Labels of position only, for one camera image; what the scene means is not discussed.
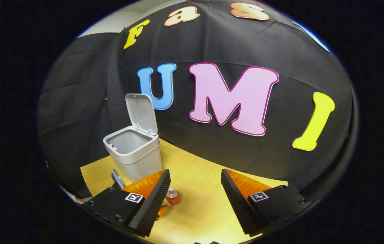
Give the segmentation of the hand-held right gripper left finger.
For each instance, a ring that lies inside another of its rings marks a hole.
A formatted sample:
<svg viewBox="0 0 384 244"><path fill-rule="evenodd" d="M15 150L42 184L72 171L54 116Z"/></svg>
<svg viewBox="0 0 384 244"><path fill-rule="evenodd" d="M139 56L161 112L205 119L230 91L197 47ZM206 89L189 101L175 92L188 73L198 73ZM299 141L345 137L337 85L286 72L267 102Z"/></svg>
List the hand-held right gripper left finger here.
<svg viewBox="0 0 384 244"><path fill-rule="evenodd" d="M88 212L115 229L148 237L170 182L165 169L124 188L114 183L88 201Z"/></svg>

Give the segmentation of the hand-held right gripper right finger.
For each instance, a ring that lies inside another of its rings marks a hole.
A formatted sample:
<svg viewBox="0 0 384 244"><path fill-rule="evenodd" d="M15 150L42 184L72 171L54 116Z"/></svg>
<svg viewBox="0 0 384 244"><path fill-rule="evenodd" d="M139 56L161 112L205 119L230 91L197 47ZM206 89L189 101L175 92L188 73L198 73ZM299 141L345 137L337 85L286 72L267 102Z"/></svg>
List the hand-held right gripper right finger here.
<svg viewBox="0 0 384 244"><path fill-rule="evenodd" d="M250 237L283 229L313 204L284 184L270 187L227 168L221 172L221 184L243 232Z"/></svg>

